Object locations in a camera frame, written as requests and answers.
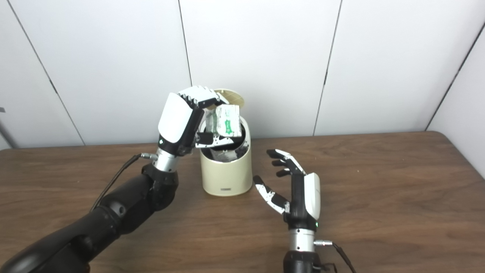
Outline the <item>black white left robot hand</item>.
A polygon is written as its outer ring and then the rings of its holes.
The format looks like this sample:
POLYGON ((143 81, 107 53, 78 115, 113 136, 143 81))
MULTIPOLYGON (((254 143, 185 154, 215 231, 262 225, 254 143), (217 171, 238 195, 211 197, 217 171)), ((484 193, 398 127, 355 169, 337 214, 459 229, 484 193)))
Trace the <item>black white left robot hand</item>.
POLYGON ((228 137, 220 133, 199 132, 205 109, 229 104, 228 96, 213 89, 194 85, 177 93, 170 93, 158 124, 159 148, 183 157, 194 148, 240 145, 243 137, 228 137))

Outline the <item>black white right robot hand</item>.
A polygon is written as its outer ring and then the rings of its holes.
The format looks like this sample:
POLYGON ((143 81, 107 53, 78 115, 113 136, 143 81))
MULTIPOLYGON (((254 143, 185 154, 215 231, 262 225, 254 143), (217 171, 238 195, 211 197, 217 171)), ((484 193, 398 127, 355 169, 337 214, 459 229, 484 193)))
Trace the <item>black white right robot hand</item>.
POLYGON ((305 229, 315 232, 321 210, 320 178, 316 173, 307 173, 299 162, 288 152, 278 149, 266 151, 273 166, 282 166, 277 177, 291 177, 291 200, 276 193, 258 175, 253 183, 263 200, 283 216, 291 229, 305 229))

